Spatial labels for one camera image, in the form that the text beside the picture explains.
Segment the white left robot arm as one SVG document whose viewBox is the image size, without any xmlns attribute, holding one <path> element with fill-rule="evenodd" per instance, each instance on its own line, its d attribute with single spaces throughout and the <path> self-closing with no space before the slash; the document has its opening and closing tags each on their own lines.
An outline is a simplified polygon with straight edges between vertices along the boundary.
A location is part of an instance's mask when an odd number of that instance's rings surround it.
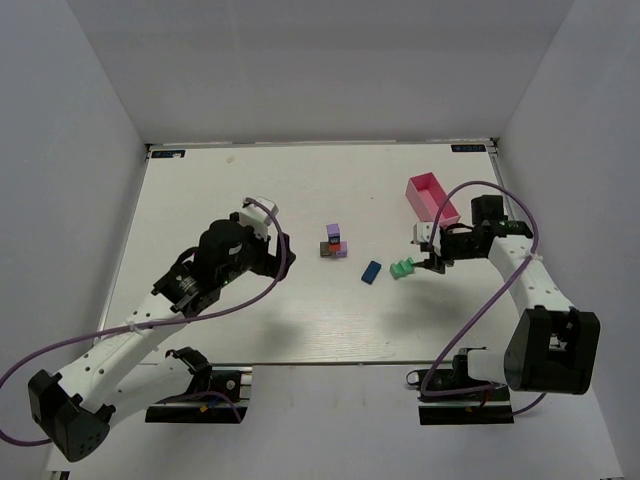
<svg viewBox="0 0 640 480">
<path fill-rule="evenodd" d="M 296 256 L 284 232 L 276 252 L 269 252 L 271 221 L 253 205 L 214 221 L 154 283 L 123 332 L 107 335 L 58 372 L 41 370 L 29 380 L 34 421 L 67 461 L 86 458 L 113 426 L 155 403 L 217 396 L 210 362 L 191 347 L 168 350 L 148 370 L 140 364 L 244 273 L 286 277 Z"/>
</svg>

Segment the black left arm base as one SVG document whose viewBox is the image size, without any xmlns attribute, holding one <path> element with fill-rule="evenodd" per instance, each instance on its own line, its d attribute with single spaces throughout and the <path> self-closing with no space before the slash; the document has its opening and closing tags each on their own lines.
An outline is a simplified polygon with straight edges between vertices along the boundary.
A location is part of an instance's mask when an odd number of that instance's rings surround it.
<svg viewBox="0 0 640 480">
<path fill-rule="evenodd" d="M 214 367 L 191 347 L 168 350 L 165 358 L 182 362 L 191 380 L 182 393 L 149 406 L 145 413 L 146 423 L 242 423 L 249 407 L 251 369 Z"/>
</svg>

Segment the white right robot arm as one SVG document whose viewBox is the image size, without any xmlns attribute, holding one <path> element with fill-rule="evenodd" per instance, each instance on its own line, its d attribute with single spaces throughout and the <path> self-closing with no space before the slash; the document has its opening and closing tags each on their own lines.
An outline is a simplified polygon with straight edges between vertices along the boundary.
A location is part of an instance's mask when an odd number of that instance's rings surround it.
<svg viewBox="0 0 640 480">
<path fill-rule="evenodd" d="M 486 259 L 501 275 L 501 294 L 509 294 L 519 321 L 507 347 L 463 348 L 452 371 L 442 376 L 430 368 L 421 378 L 423 398 L 462 396 L 507 386 L 514 391 L 584 394 L 591 383 L 600 335 L 592 312 L 579 310 L 552 280 L 536 254 L 537 235 L 525 222 L 511 220 L 499 195 L 471 202 L 472 223 L 452 224 L 425 235 L 428 224 L 414 228 L 426 258 L 419 267 L 439 274 L 457 261 Z"/>
</svg>

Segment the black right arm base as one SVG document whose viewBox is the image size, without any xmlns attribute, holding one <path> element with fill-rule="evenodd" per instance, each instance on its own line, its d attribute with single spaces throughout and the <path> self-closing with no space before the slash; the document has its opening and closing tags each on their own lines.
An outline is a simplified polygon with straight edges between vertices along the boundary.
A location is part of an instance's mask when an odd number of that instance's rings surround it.
<svg viewBox="0 0 640 480">
<path fill-rule="evenodd" d="M 418 416 L 421 426 L 480 426 L 514 423 L 509 390 L 506 387 L 456 395 L 443 395 L 445 390 L 460 390 L 483 385 L 483 382 L 464 377 L 451 366 L 438 368 L 427 390 L 434 396 L 420 392 L 428 369 L 414 369 L 407 373 L 407 386 L 418 393 Z"/>
</svg>

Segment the purple wood cube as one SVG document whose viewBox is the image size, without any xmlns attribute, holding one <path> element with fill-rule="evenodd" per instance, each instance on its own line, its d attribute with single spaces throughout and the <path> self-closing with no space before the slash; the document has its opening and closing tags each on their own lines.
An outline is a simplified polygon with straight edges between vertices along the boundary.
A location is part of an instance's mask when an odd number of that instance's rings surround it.
<svg viewBox="0 0 640 480">
<path fill-rule="evenodd" d="M 339 238 L 340 237 L 340 228 L 337 223 L 327 224 L 326 232 L 329 238 Z"/>
<path fill-rule="evenodd" d="M 341 241 L 337 251 L 333 253 L 335 258 L 346 258 L 348 256 L 348 242 Z"/>
</svg>

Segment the green notched wood block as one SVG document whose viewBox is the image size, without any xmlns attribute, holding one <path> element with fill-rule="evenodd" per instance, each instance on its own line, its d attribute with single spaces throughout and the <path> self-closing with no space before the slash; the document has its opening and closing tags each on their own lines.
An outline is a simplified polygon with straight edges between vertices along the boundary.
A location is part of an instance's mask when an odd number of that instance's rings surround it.
<svg viewBox="0 0 640 480">
<path fill-rule="evenodd" d="M 389 272 L 394 280 L 399 280 L 415 272 L 414 260 L 411 257 L 392 263 Z"/>
</svg>

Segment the pink plastic box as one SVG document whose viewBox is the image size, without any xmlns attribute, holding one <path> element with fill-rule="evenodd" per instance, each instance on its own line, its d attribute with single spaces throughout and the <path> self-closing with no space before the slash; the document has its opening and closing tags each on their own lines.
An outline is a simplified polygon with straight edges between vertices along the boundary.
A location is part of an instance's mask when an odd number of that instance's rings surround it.
<svg viewBox="0 0 640 480">
<path fill-rule="evenodd" d="M 408 179 L 405 197 L 420 221 L 433 222 L 447 193 L 434 173 L 429 172 Z M 456 207 L 448 201 L 440 214 L 439 225 L 447 227 L 457 223 L 460 218 Z"/>
</svg>

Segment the long dark blue block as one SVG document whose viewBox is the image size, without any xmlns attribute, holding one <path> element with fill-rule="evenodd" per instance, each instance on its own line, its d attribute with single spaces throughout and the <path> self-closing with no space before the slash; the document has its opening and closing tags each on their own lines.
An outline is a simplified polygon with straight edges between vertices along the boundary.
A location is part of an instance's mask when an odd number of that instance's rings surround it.
<svg viewBox="0 0 640 480">
<path fill-rule="evenodd" d="M 380 263 L 376 261 L 370 261 L 361 276 L 361 281 L 368 285 L 371 285 L 375 281 L 380 270 L 381 270 Z"/>
</svg>

